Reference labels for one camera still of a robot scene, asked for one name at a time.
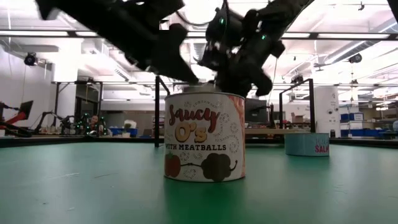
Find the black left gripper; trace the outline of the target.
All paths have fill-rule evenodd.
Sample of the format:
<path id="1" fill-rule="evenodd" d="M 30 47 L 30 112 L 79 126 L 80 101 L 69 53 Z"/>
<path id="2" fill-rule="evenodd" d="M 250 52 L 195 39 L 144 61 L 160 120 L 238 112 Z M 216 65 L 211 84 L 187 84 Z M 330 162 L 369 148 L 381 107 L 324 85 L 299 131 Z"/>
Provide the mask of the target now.
<path id="1" fill-rule="evenodd" d="M 198 83 L 189 59 L 184 53 L 183 40 L 187 30 L 172 24 L 161 30 L 164 19 L 184 6 L 181 0 L 170 1 L 114 1 L 106 6 L 108 19 L 114 19 L 112 31 L 105 35 L 125 53 L 126 59 L 141 70 L 157 70 L 158 74 L 187 82 Z"/>

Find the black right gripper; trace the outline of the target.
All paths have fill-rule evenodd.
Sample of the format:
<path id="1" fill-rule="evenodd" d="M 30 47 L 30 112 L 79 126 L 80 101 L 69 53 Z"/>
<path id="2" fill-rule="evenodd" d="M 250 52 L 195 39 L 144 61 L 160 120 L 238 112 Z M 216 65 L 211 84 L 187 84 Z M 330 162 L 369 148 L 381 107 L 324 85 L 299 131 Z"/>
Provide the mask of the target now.
<path id="1" fill-rule="evenodd" d="M 215 9 L 206 28 L 206 45 L 198 64 L 216 72 L 215 85 L 224 93 L 246 98 L 252 86 L 256 96 L 268 95 L 273 81 L 262 66 L 269 56 L 279 58 L 285 46 L 279 34 L 259 11 L 249 10 L 242 16 L 227 7 Z"/>

